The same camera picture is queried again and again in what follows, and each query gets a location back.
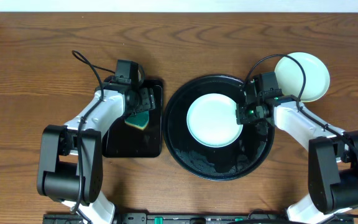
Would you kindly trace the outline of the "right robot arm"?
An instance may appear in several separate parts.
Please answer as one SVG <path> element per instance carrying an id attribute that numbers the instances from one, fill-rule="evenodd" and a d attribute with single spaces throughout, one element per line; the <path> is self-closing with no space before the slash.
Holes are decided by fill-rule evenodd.
<path id="1" fill-rule="evenodd" d="M 294 96 L 240 103 L 236 117 L 239 124 L 265 121 L 308 151 L 308 195 L 287 208 L 290 222 L 358 218 L 358 131 L 325 123 Z"/>

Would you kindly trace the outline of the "light blue plate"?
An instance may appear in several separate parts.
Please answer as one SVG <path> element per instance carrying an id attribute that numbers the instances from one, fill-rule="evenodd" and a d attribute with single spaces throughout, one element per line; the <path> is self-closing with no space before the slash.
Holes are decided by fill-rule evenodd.
<path id="1" fill-rule="evenodd" d="M 325 64 L 314 55 L 305 52 L 289 54 L 303 67 L 306 84 L 302 95 L 325 95 L 330 85 L 330 75 Z M 303 84 L 303 74 L 300 67 L 291 59 L 280 59 L 275 67 L 279 88 L 284 95 L 298 96 Z"/>
<path id="2" fill-rule="evenodd" d="M 197 142 L 215 148 L 233 143 L 243 129 L 237 124 L 236 102 L 219 93 L 206 94 L 192 102 L 186 124 Z"/>

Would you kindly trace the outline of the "yellow plate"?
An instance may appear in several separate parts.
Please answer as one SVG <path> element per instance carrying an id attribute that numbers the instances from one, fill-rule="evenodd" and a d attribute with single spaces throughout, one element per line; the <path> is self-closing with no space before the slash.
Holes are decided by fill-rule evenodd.
<path id="1" fill-rule="evenodd" d="M 302 95 L 301 96 L 301 101 L 304 103 L 310 103 L 310 102 L 314 102 L 319 100 L 320 98 L 322 98 L 323 95 L 321 94 L 317 94 L 317 95 Z"/>

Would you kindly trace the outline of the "green scouring sponge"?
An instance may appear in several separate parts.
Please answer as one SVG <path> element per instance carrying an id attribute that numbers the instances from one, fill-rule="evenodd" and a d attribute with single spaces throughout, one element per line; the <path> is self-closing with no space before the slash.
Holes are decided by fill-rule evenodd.
<path id="1" fill-rule="evenodd" d="M 133 128 L 144 130 L 149 124 L 150 115 L 148 111 L 137 113 L 125 119 L 125 123 Z"/>

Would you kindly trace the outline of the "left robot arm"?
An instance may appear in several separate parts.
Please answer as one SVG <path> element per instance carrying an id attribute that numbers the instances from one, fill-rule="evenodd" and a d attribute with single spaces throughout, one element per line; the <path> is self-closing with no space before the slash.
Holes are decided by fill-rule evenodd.
<path id="1" fill-rule="evenodd" d="M 40 147 L 37 191 L 70 208 L 44 223 L 121 223 L 102 193 L 104 158 L 153 158 L 162 149 L 163 83 L 104 82 L 86 108 L 61 126 L 48 125 Z"/>

